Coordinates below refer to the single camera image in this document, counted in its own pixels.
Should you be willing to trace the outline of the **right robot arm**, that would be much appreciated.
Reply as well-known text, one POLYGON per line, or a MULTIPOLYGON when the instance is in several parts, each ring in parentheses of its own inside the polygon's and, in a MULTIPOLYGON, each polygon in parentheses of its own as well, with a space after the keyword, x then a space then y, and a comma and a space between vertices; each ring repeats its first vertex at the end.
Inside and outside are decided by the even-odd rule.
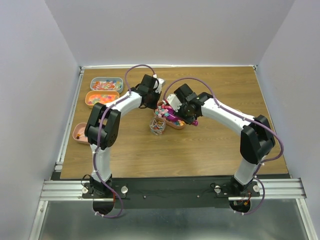
POLYGON ((248 190, 255 172, 262 160, 275 146, 268 119, 259 115, 253 117, 237 111, 213 95, 202 92, 196 94, 187 84, 183 84, 166 98, 175 116, 186 124, 197 125, 199 117, 213 119, 240 136, 241 163, 231 177, 230 191, 241 196, 248 190))

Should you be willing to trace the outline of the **clear plastic jar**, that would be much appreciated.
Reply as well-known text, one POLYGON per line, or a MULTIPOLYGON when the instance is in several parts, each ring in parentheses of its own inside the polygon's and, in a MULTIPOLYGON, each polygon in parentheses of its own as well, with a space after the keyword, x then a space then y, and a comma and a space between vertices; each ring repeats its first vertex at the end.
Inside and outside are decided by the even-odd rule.
POLYGON ((156 136, 162 135, 166 128, 166 122, 164 119, 158 116, 155 116, 150 121, 149 128, 154 135, 156 136))

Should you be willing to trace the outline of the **pink tray of lollipops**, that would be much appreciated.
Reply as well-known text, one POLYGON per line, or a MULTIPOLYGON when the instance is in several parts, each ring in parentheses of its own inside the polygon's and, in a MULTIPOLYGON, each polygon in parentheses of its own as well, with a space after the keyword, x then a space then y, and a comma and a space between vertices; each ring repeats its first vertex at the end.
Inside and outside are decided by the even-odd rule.
POLYGON ((85 136, 86 123, 82 122, 75 126, 72 138, 79 144, 89 145, 88 138, 85 136))

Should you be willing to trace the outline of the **magenta plastic scoop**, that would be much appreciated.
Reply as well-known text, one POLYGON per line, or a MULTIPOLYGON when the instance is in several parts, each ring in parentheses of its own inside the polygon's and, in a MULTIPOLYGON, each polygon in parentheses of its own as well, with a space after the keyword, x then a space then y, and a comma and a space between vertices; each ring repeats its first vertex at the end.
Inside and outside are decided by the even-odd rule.
POLYGON ((175 111, 173 109, 168 108, 167 111, 164 113, 164 117, 171 121, 171 122, 178 122, 178 121, 183 121, 187 123, 186 120, 182 119, 181 117, 175 115, 175 111))

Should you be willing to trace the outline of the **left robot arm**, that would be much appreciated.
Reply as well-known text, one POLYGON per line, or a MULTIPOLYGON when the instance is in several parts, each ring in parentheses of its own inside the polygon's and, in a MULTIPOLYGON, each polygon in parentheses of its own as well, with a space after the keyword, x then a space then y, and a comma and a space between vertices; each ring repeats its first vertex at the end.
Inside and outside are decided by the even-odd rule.
POLYGON ((92 150, 91 177, 97 181, 93 191, 99 197, 107 197, 111 191, 111 185, 107 182, 112 176, 110 151, 118 137, 121 118, 138 108, 155 110, 165 82, 155 75, 146 74, 141 83, 130 88, 119 99, 93 106, 84 134, 92 150))

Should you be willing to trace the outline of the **pink tray of candies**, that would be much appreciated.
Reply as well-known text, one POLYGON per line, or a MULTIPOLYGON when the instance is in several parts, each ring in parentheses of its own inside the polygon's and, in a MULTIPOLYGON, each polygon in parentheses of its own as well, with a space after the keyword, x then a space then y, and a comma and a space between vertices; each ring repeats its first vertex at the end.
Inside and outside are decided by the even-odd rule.
POLYGON ((172 108, 168 104, 166 104, 162 101, 158 102, 156 109, 153 111, 154 116, 162 118, 165 121, 167 126, 172 127, 176 130, 182 130, 183 128, 185 128, 186 123, 184 121, 179 120, 176 122, 172 122, 172 121, 167 120, 164 117, 164 113, 168 111, 167 109, 172 109, 172 108))

